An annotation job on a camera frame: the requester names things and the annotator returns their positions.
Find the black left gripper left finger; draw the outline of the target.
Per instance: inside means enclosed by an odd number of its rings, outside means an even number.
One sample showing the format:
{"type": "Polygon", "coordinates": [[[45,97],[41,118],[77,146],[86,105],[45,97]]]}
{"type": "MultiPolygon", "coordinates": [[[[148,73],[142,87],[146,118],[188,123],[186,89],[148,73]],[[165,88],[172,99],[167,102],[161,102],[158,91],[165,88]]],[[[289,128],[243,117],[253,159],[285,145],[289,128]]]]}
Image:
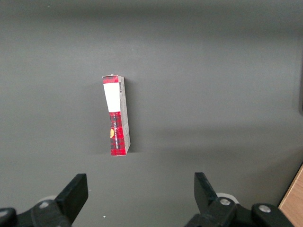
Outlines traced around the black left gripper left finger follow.
{"type": "Polygon", "coordinates": [[[88,199],[86,174],[77,174],[54,198],[44,199],[17,214],[14,208],[0,209],[2,227],[71,227],[88,199]]]}

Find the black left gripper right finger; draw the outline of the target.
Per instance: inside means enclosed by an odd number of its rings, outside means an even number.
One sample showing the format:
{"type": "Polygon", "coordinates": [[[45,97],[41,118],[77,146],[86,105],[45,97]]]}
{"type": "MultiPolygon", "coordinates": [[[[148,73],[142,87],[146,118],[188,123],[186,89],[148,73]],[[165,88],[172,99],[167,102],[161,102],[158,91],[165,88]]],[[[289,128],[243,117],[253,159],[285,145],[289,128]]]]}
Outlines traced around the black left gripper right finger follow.
{"type": "Polygon", "coordinates": [[[215,193],[204,173],[195,173],[194,196],[199,209],[187,227],[292,227],[276,206],[256,203],[246,209],[228,197],[215,193]]]}

